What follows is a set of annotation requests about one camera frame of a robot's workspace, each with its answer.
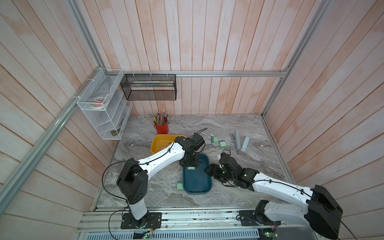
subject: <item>yellow tray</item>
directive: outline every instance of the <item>yellow tray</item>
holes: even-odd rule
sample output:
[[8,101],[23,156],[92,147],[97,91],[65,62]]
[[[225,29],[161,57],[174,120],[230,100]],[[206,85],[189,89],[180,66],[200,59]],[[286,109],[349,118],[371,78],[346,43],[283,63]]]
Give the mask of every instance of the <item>yellow tray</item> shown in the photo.
[[157,153],[169,145],[171,145],[177,137],[186,137],[184,135],[172,135],[172,134],[159,134],[156,135],[153,140],[152,140],[152,145],[151,145],[151,152],[152,153]]

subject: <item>green block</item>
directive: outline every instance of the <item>green block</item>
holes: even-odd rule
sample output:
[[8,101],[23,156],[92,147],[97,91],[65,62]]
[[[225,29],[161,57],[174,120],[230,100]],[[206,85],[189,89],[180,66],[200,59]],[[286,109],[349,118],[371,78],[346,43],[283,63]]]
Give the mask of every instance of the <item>green block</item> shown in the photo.
[[217,143],[218,137],[211,137],[211,143]]
[[220,141],[218,142],[218,144],[219,144],[220,148],[225,148],[225,147],[227,146],[227,144],[225,143],[224,140],[220,140]]
[[177,181],[177,189],[178,190],[184,190],[184,188],[183,188],[183,181]]

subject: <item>black mesh basket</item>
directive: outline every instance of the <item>black mesh basket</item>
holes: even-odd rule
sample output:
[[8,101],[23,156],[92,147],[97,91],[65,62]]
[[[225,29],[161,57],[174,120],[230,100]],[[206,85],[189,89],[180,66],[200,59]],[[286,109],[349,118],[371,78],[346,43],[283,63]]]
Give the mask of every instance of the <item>black mesh basket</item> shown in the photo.
[[120,85],[127,100],[176,100],[174,74],[125,74]]

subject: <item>red cup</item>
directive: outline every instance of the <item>red cup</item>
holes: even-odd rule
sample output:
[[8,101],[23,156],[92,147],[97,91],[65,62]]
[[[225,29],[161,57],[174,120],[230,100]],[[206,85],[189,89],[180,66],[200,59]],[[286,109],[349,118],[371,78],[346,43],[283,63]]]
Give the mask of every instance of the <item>red cup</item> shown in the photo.
[[153,125],[156,128],[157,134],[167,134],[169,132],[168,128],[168,119],[165,118],[165,123],[163,125]]

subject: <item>wooden wall panel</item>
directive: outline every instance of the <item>wooden wall panel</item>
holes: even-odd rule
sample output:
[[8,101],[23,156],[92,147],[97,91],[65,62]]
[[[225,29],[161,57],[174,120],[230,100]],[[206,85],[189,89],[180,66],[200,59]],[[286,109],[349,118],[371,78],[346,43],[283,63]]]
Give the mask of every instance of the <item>wooden wall panel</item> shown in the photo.
[[384,1],[333,2],[266,116],[297,183],[326,187],[363,239],[384,236],[383,26]]
[[[1,1],[0,30],[1,186],[96,61],[65,2]],[[70,239],[112,149],[77,111],[0,217],[0,238]]]
[[[125,0],[124,9],[114,1],[76,1],[103,60],[135,71],[284,69],[320,3]],[[262,113],[277,83],[276,78],[176,81],[176,101],[134,101],[132,113]]]

